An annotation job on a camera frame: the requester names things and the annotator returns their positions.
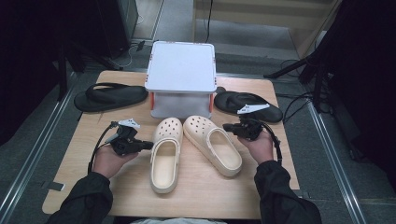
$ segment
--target person's left hand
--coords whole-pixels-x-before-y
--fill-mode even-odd
[[[119,156],[112,146],[103,146],[95,155],[92,171],[109,179],[116,175],[126,162],[133,160],[137,155],[138,153],[131,153]]]

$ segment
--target black sleeve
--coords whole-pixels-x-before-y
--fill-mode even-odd
[[[102,223],[113,204],[110,181],[91,172],[80,179],[47,223]]]
[[[290,188],[290,175],[277,161],[266,161],[254,176],[260,195],[262,224],[321,223],[318,208]]]

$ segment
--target clog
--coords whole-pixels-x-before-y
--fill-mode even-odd
[[[238,174],[242,158],[230,136],[210,119],[190,116],[183,124],[184,135],[225,176]]]
[[[183,140],[179,119],[164,119],[153,134],[150,184],[157,193],[169,193],[177,185],[178,159]]]

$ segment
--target sandal strap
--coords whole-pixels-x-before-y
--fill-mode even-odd
[[[250,92],[239,92],[236,95],[232,95],[229,98],[227,98],[227,102],[232,102],[233,104],[239,106],[245,106],[246,102],[241,100],[242,97],[254,98],[257,102],[262,102],[261,104],[263,105],[268,104],[268,102],[264,100],[262,97]]]
[[[95,87],[107,87],[107,88],[96,89]],[[95,102],[104,103],[104,104],[115,104],[116,100],[115,100],[114,96],[104,92],[104,90],[121,89],[121,88],[125,88],[125,87],[128,87],[128,86],[120,84],[120,83],[101,82],[101,83],[96,83],[94,85],[91,85],[85,91],[85,94],[87,95],[88,99],[93,100]]]

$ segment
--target black flip-flop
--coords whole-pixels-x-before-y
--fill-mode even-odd
[[[245,105],[265,104],[268,104],[270,107],[254,112],[256,118],[270,123],[280,122],[283,119],[282,111],[254,93],[221,91],[214,99],[214,105],[219,110],[235,115],[237,110],[241,109]]]
[[[102,112],[144,101],[149,93],[142,86],[127,86],[119,83],[102,82],[91,85],[86,91],[80,92],[74,104],[82,112]]]

